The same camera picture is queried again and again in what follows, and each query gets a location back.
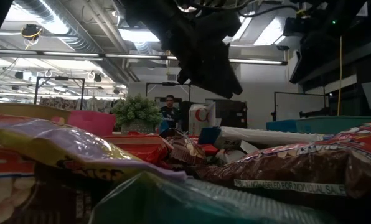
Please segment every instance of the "plastic bin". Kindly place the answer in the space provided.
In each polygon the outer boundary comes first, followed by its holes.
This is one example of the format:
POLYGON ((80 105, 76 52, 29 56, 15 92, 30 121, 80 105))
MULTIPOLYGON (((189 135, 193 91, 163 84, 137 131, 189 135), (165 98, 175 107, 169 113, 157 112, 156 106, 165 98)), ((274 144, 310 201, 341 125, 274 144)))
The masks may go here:
POLYGON ((337 134, 350 128, 371 122, 364 116, 320 116, 296 121, 299 133, 337 134))
POLYGON ((272 121, 266 123, 268 131, 283 131, 297 133, 296 120, 272 121))
POLYGON ((115 116, 89 110, 73 110, 68 124, 88 131, 97 136, 112 135, 115 116))

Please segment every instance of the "red snack package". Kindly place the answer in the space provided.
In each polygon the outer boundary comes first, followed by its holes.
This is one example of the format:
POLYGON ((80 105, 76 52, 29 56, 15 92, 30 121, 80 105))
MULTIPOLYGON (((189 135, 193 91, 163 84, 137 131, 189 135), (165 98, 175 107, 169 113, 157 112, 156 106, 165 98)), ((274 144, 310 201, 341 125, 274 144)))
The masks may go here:
POLYGON ((196 167, 195 171, 202 180, 327 210, 345 220, 353 219, 350 214, 371 213, 371 145, 364 142, 330 140, 273 147, 222 167, 196 167))
POLYGON ((107 136, 104 140, 146 162, 163 168, 167 168, 163 161, 164 158, 173 149, 165 139, 158 135, 107 136))
POLYGON ((346 140, 355 139, 371 145, 371 123, 363 124, 359 127, 351 128, 337 134, 333 139, 346 140))

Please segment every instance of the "clear plastic wrap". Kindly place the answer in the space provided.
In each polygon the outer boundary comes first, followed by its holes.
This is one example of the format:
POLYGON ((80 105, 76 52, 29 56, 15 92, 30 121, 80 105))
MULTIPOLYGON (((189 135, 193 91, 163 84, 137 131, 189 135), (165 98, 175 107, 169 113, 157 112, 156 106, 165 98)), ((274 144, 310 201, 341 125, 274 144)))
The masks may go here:
POLYGON ((310 208, 188 179, 176 182, 142 173, 123 182, 92 211, 97 223, 331 224, 310 208))

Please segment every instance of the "teal bin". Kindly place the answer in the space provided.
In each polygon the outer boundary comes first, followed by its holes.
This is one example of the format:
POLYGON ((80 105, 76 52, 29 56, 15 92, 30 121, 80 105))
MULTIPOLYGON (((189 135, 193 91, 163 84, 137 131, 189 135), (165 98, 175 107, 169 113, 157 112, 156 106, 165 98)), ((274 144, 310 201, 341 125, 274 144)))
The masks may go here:
POLYGON ((319 116, 296 121, 299 133, 337 134, 361 124, 371 122, 363 116, 319 116))

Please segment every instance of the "food package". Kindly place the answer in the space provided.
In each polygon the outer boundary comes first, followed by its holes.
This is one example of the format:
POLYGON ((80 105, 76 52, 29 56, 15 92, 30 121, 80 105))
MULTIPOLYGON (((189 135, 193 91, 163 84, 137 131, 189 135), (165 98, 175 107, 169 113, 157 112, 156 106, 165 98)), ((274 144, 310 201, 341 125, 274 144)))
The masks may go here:
POLYGON ((111 185, 0 149, 0 223, 85 223, 111 185))
POLYGON ((104 139, 146 162, 163 168, 167 168, 164 159, 173 150, 173 146, 158 135, 107 136, 104 139))
POLYGON ((259 149, 251 144, 241 141, 240 149, 222 149, 216 154, 216 159, 218 159, 218 165, 228 164, 229 162, 237 161, 243 156, 258 151, 259 149))
POLYGON ((331 216, 218 185, 142 173, 117 186, 92 211, 89 224, 335 224, 331 216))
POLYGON ((239 149, 241 140, 266 147, 283 146, 300 142, 322 141, 321 134, 284 133, 245 128, 220 127, 221 132, 215 142, 218 149, 239 149))
POLYGON ((161 136, 173 146, 168 163, 198 166, 207 162, 204 150, 182 131, 168 129, 161 136))
POLYGON ((371 123, 363 124, 359 127, 351 128, 348 131, 343 131, 337 134, 334 139, 345 140, 355 139, 360 142, 365 142, 371 145, 371 123))
POLYGON ((0 114, 0 147, 48 166, 103 180, 116 181, 141 170, 186 177, 184 172, 156 167, 76 127, 36 118, 0 114))
POLYGON ((279 146, 195 171, 202 180, 327 210, 341 219, 371 213, 371 145, 364 142, 279 146))

